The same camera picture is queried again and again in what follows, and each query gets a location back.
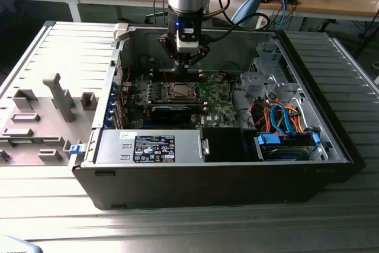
open computer chassis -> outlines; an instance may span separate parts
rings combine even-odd
[[[162,32],[129,28],[86,152],[71,155],[98,208],[306,201],[364,167],[332,103],[339,91],[325,89],[339,77],[328,65],[352,62],[327,35],[238,31],[178,74],[158,45]]]

red wire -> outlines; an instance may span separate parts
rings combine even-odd
[[[254,126],[256,126],[257,124],[259,124],[259,122],[261,121],[261,120],[263,120],[265,117],[261,117],[256,123],[255,123],[255,125]]]

sticker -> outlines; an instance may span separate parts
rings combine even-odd
[[[175,136],[135,136],[135,163],[175,162]]]
[[[120,132],[120,139],[134,139],[136,135],[136,132]]]

electronic component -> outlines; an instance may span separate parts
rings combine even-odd
[[[188,107],[157,106],[152,108],[151,121],[155,123],[188,124],[191,109]]]
[[[298,134],[296,137],[262,133],[254,138],[264,161],[305,161],[324,159],[318,134]]]

green circuit board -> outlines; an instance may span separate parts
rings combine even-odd
[[[186,99],[189,102],[186,104],[178,103],[178,105],[186,105],[194,111],[191,116],[191,122],[182,126],[169,126],[170,129],[199,129],[200,127],[237,127],[237,119],[233,110],[232,104],[229,101],[230,86],[228,80],[216,82],[219,77],[217,73],[205,73],[200,82],[154,82],[151,83],[146,75],[141,75],[133,81],[132,92],[135,101],[129,105],[129,127],[132,129],[148,128],[149,118],[146,116],[146,108],[149,106],[150,97],[147,95],[148,90],[153,89],[156,98],[154,103],[172,100],[183,100],[182,93],[173,91],[179,86],[180,91],[187,89],[183,86],[188,86],[192,89],[190,93],[185,93]]]

